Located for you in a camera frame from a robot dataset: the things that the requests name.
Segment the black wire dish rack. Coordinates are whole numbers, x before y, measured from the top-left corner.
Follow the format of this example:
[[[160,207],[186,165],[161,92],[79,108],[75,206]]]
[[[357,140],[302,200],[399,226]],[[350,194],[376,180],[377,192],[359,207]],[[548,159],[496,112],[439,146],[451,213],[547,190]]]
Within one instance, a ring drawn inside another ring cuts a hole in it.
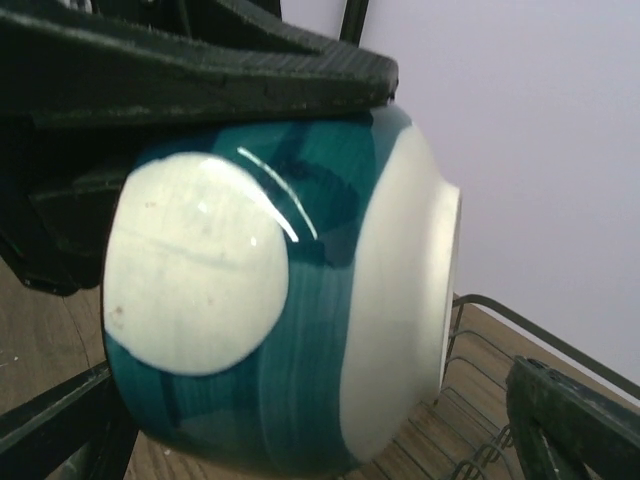
[[[535,359],[639,414],[639,388],[520,314],[481,295],[453,303],[443,390],[422,402],[362,479],[527,479],[506,408],[517,356]]]

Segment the teal and white bowl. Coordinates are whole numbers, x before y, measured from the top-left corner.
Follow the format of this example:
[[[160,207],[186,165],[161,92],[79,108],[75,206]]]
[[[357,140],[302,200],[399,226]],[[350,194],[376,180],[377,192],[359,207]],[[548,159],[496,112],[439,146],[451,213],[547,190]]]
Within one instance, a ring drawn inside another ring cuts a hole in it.
[[[102,280],[105,352],[148,436],[218,465],[331,478],[444,376],[461,193],[390,105],[147,147]]]

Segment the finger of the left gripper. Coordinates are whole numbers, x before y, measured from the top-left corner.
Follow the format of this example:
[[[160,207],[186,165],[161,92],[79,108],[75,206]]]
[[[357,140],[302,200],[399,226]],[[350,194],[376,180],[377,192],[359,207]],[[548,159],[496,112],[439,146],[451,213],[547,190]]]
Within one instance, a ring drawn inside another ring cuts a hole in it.
[[[145,13],[5,9],[1,114],[42,128],[331,116],[387,104],[386,56],[262,9],[192,9],[190,33]]]

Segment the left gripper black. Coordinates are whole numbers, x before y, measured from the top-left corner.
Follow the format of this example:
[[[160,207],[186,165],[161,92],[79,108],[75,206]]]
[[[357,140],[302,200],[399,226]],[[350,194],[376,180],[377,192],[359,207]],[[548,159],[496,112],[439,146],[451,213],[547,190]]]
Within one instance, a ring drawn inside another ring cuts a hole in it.
[[[5,1],[1,97],[114,99],[134,79],[135,34],[176,40],[195,22],[191,1]],[[212,151],[218,130],[93,113],[1,121],[1,253],[29,288],[55,295],[102,278],[114,211],[127,178],[175,154]]]

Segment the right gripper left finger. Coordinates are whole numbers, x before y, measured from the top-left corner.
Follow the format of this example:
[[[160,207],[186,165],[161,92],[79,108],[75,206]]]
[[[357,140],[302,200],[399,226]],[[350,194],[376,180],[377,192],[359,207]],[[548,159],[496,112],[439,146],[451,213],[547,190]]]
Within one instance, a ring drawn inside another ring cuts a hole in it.
[[[102,362],[1,416],[1,477],[122,479],[137,435]]]

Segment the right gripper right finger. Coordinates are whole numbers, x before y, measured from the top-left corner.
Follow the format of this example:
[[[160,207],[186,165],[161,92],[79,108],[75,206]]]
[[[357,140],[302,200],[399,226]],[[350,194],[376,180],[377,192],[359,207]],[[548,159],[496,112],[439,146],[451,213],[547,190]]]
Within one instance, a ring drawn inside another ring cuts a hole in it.
[[[639,477],[639,414],[517,356],[506,378],[510,430],[527,479]]]

